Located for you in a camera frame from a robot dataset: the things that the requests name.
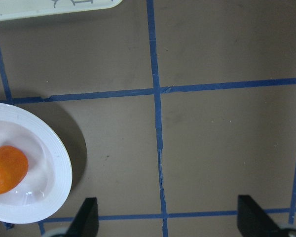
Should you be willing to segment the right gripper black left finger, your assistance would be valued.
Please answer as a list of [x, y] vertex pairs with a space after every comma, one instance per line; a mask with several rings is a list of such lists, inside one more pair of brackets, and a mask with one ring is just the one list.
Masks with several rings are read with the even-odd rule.
[[77, 215], [66, 231], [67, 237], [95, 237], [99, 230], [98, 203], [96, 197], [84, 200]]

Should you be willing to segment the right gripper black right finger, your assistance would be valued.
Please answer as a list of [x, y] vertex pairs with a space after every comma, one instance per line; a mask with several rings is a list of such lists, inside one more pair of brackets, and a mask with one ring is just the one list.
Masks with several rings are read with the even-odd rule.
[[243, 237], [280, 237], [279, 226], [249, 195], [237, 199], [237, 228]]

